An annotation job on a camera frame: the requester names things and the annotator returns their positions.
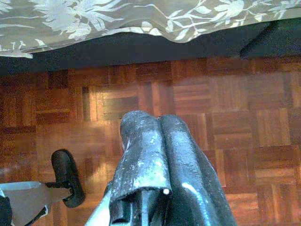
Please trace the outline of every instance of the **metal leg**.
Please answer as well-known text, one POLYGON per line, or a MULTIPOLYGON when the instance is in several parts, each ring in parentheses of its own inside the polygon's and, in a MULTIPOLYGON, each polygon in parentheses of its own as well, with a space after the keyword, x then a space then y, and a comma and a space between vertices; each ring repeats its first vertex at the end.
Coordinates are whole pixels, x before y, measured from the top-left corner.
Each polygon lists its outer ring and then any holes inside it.
POLYGON ((8 197, 13 211, 12 226, 24 226, 44 208, 47 215, 52 203, 71 195, 67 188, 49 188, 45 184, 30 181, 0 184, 0 195, 8 197))
POLYGON ((109 188, 107 193, 104 194, 103 200, 93 211, 89 220, 86 222, 85 226, 109 226, 110 225, 110 196, 111 189, 109 188))

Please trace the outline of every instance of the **chair wheel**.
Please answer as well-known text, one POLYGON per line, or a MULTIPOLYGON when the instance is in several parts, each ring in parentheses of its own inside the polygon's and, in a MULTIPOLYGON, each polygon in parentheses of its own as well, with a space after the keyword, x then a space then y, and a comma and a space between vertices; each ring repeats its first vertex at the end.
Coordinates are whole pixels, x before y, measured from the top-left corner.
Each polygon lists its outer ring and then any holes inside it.
POLYGON ((79 181, 79 174, 75 161, 70 152, 65 149, 55 151, 51 156, 51 163, 55 172, 55 180, 60 184, 67 184, 72 195, 63 199, 69 208, 75 208, 85 200, 85 193, 79 181))

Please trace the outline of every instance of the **fabric with leaf pattern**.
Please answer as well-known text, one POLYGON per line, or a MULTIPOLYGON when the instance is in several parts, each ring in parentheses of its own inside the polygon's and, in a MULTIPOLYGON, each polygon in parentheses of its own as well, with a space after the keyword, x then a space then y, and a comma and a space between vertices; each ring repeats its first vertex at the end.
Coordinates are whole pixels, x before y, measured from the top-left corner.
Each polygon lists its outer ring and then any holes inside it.
POLYGON ((135 32, 188 42, 222 29, 301 16, 301 0, 0 0, 0 56, 135 32))

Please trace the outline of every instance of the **wood parquet tile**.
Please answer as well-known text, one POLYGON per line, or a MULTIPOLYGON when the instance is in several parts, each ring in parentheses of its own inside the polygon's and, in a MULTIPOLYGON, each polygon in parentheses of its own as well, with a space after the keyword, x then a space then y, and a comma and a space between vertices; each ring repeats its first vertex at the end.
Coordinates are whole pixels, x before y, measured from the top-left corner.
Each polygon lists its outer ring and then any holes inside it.
POLYGON ((301 223, 301 57, 233 57, 0 78, 0 183, 55 179, 74 156, 86 201, 35 226, 82 226, 122 156, 131 110, 177 114, 211 161, 239 225, 301 223))

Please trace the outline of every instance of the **wooden floor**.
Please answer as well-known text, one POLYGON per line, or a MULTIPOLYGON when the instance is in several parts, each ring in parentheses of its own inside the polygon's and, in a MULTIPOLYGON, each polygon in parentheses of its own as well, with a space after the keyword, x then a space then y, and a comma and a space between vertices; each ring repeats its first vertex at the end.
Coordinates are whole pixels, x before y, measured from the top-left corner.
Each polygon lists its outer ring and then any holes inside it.
POLYGON ((86 201, 35 226, 83 226, 121 157, 128 111, 177 114, 218 173, 239 225, 301 222, 301 57, 188 61, 1 78, 0 183, 54 181, 73 153, 86 201))

